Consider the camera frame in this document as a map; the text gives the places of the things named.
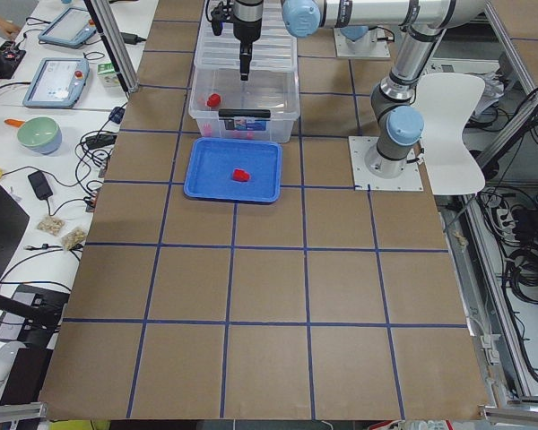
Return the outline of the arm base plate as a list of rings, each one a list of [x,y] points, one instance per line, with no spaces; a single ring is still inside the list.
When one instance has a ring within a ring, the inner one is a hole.
[[[376,136],[350,136],[349,153],[354,188],[361,191],[422,192],[419,162],[413,150],[391,161],[377,152]]]
[[[390,59],[388,44],[393,40],[390,33],[386,33],[384,28],[378,27],[376,43],[353,45],[351,42],[347,42],[340,29],[334,29],[336,56],[340,58],[388,61]]]

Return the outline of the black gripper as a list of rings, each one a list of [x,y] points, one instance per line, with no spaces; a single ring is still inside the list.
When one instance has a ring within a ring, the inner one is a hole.
[[[252,44],[259,40],[262,29],[263,0],[220,1],[208,9],[206,18],[212,25],[213,34],[220,36],[224,23],[233,25],[233,35],[239,40],[240,80],[248,80],[252,60]]]

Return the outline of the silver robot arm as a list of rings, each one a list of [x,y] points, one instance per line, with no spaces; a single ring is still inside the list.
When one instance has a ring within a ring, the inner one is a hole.
[[[484,9],[479,0],[284,1],[282,20],[298,39],[320,28],[395,24],[404,31],[390,73],[371,94],[380,135],[365,157],[373,175],[392,179],[401,175],[410,150],[421,138],[424,121],[411,100],[444,31],[469,22]]]
[[[378,26],[347,26],[340,28],[347,42],[353,45],[370,45],[377,42]]]

